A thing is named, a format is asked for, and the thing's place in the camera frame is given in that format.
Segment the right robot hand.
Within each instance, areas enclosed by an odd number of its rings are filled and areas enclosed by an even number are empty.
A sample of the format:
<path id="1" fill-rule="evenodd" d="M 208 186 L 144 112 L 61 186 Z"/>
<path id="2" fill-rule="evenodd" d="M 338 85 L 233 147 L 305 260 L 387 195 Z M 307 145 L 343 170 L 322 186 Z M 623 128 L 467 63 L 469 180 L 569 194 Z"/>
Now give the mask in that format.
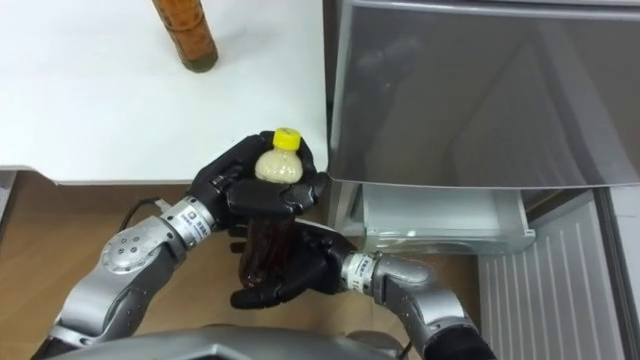
<path id="1" fill-rule="evenodd" d="M 235 309 L 264 309 L 289 302 L 308 289 L 335 295 L 347 290 L 342 266 L 356 247 L 339 232 L 319 223 L 299 220 L 284 268 L 256 287 L 231 294 Z"/>

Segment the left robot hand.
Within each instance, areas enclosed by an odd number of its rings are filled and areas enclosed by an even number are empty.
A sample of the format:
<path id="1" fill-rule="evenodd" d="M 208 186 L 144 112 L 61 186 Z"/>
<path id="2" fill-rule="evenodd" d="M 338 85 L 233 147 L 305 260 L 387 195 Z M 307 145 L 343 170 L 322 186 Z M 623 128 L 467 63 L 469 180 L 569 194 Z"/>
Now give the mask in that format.
<path id="1" fill-rule="evenodd" d="M 328 175 L 316 170 L 305 142 L 296 152 L 303 165 L 296 183 L 276 184 L 255 176 L 255 164 L 273 148 L 273 137 L 272 131 L 247 136 L 196 174 L 187 194 L 205 206 L 216 230 L 240 235 L 253 218 L 298 216 L 318 203 Z"/>

